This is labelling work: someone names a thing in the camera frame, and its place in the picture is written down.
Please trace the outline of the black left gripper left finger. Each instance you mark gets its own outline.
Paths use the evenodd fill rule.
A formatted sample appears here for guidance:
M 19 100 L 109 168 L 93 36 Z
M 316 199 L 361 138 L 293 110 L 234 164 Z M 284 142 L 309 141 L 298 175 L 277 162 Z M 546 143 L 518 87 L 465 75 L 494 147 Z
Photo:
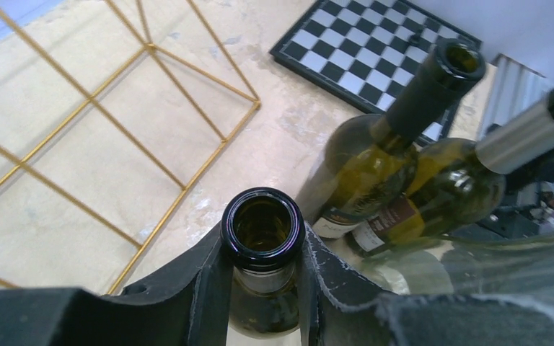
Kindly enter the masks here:
M 220 230 L 158 270 L 97 295 L 83 288 L 0 289 L 0 345 L 223 345 L 231 268 L 219 256 Z

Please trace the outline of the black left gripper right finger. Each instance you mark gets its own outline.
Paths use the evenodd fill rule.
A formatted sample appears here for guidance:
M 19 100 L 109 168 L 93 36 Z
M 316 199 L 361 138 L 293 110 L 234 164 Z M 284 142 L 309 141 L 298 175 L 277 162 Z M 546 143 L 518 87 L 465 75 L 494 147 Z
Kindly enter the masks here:
M 554 295 L 400 295 L 309 232 L 299 265 L 303 345 L 554 345 Z

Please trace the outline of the green wine bottle silver neck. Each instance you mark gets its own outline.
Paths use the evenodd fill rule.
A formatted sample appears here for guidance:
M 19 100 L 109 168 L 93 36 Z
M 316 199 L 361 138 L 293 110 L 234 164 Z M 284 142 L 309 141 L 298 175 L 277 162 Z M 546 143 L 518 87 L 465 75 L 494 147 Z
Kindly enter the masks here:
M 298 329 L 296 261 L 306 226 L 296 203 L 272 187 L 244 190 L 225 208 L 220 236 L 234 267 L 230 326 L 260 340 Z

